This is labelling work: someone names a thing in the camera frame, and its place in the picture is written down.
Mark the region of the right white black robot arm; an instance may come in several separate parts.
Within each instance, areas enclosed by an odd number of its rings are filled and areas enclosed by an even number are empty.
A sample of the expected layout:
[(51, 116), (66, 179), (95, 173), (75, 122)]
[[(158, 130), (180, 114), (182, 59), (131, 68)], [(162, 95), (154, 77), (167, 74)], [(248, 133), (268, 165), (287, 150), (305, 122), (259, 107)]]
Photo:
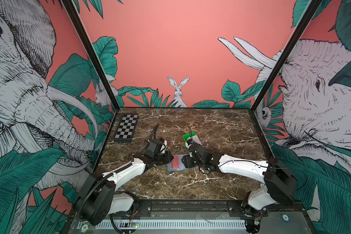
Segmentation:
[(210, 153), (201, 144), (192, 140), (186, 143), (189, 155), (182, 158), (186, 168), (198, 167), (200, 172), (236, 174), (259, 181), (263, 186), (250, 191), (242, 203), (255, 211), (279, 203), (292, 205), (295, 200), (297, 178), (280, 160), (244, 160), (226, 154)]

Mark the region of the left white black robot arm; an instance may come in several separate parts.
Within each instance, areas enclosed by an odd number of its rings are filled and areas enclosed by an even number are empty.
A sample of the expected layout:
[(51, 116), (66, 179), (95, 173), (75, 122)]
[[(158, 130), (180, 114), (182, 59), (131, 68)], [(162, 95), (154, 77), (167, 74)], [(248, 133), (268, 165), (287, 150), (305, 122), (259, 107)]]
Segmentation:
[(91, 174), (73, 203), (75, 221), (86, 220), (97, 225), (110, 214), (131, 210), (137, 197), (128, 192), (117, 195), (115, 192), (151, 168), (169, 164), (174, 157), (166, 147), (165, 139), (152, 139), (125, 165), (103, 174)]

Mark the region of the green card tray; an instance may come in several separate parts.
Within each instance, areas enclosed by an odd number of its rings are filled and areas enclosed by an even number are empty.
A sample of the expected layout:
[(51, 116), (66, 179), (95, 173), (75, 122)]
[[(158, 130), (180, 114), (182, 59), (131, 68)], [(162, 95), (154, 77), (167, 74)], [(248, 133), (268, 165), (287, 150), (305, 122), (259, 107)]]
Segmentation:
[(194, 138), (194, 136), (196, 136), (196, 133), (195, 132), (191, 132), (191, 133), (183, 135), (182, 137), (183, 137), (184, 141), (187, 142), (189, 139)]

